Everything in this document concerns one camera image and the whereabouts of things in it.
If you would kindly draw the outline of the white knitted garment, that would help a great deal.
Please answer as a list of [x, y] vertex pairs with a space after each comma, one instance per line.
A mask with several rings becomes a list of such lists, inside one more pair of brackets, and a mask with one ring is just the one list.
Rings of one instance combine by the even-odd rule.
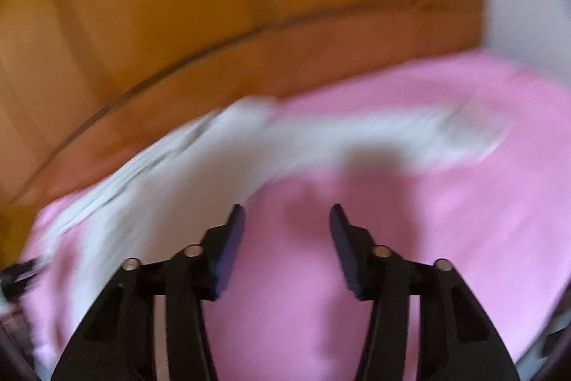
[[74, 226], [91, 225], [72, 272], [79, 321], [119, 264], [156, 261], [199, 240], [270, 180], [304, 168], [423, 172], [476, 164], [509, 125], [475, 102], [282, 118], [245, 99], [168, 134], [67, 207], [44, 236], [42, 260]]

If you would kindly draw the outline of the pink bed cover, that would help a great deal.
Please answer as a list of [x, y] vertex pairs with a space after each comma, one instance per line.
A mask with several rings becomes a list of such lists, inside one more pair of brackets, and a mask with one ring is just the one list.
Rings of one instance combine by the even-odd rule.
[[[344, 282], [330, 209], [401, 256], [451, 260], [519, 358], [547, 324], [570, 278], [570, 92], [531, 67], [469, 51], [413, 61], [272, 101], [282, 118], [475, 102], [510, 127], [476, 164], [423, 172], [304, 168], [245, 201], [245, 230], [227, 290], [206, 307], [223, 380], [348, 380], [369, 305]], [[39, 214], [25, 258], [42, 272], [23, 298], [37, 362], [52, 373], [79, 321], [69, 316], [72, 272], [91, 225], [64, 235], [42, 260], [44, 236], [86, 190]]]

